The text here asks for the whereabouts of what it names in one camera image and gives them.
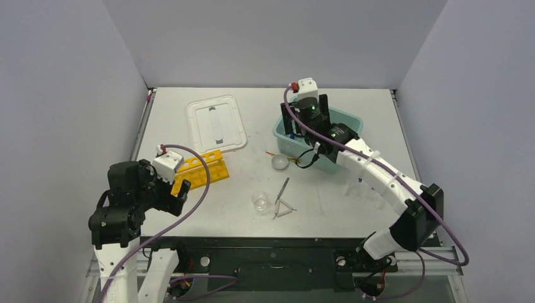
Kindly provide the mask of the yellow test tube rack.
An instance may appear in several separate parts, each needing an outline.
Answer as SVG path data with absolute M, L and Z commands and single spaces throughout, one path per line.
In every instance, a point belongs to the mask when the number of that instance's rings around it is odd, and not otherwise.
M 223 155 L 220 150 L 204 153 L 201 155 L 208 166 L 210 173 L 210 183 L 218 182 L 230 177 L 226 163 L 223 160 Z M 207 182 L 207 175 L 202 163 L 196 157 L 188 158 L 175 175 L 175 184 L 173 185 L 171 193 L 178 195 L 182 181 L 190 182 L 190 189 L 196 189 L 205 186 Z

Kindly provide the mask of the teal plastic bin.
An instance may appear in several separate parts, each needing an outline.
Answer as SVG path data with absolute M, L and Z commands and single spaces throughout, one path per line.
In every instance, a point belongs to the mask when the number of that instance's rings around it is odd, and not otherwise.
M 362 133 L 364 122 L 360 117 L 354 116 L 353 114 L 349 114 L 334 107 L 329 108 L 329 114 L 331 122 L 343 123 L 352 130 L 356 131 L 358 134 Z M 306 144 L 303 138 L 292 139 L 289 135 L 286 135 L 282 116 L 279 116 L 278 121 L 274 125 L 273 134 L 276 137 L 279 151 L 282 154 L 289 155 L 291 157 L 297 157 L 301 153 L 311 148 L 311 146 Z M 335 174 L 338 171 L 344 170 L 344 167 L 332 163 L 323 155 L 321 155 L 318 161 L 313 164 L 312 168 L 323 170 L 329 174 Z

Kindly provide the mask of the small glass beaker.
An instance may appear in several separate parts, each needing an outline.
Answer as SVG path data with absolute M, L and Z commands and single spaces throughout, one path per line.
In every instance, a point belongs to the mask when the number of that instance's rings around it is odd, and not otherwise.
M 268 196 L 265 192 L 258 191 L 254 192 L 251 197 L 254 208 L 258 212 L 264 212 L 268 209 L 269 201 Z

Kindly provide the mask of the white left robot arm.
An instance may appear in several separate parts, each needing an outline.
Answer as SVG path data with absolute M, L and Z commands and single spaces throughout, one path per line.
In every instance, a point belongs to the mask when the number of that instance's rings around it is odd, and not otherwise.
M 137 301 L 134 265 L 145 213 L 150 209 L 175 217 L 182 213 L 191 183 L 182 181 L 177 194 L 172 188 L 183 164 L 181 155 L 167 155 L 151 162 L 142 159 L 110 166 L 109 189 L 88 221 L 100 267 L 102 302 Z

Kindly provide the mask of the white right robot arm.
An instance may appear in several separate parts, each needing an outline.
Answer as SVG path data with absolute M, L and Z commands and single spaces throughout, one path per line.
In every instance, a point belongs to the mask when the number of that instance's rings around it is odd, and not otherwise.
M 295 133 L 312 147 L 315 157 L 352 172 L 365 182 L 398 215 L 383 231 L 373 232 L 356 252 L 357 264 L 371 270 L 380 260 L 398 249 L 417 251 L 440 225 L 444 212 L 444 192 L 436 184 L 426 186 L 386 162 L 360 135 L 344 123 L 331 121 L 327 95 L 282 102 L 286 134 Z

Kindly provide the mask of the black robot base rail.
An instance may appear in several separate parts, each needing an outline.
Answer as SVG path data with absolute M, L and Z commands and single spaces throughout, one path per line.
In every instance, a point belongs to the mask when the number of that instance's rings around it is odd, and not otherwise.
M 357 250 L 361 238 L 162 237 L 147 251 L 178 252 L 175 273 L 209 274 L 208 290 L 237 278 L 239 291 L 352 291 L 398 271 L 396 257 Z

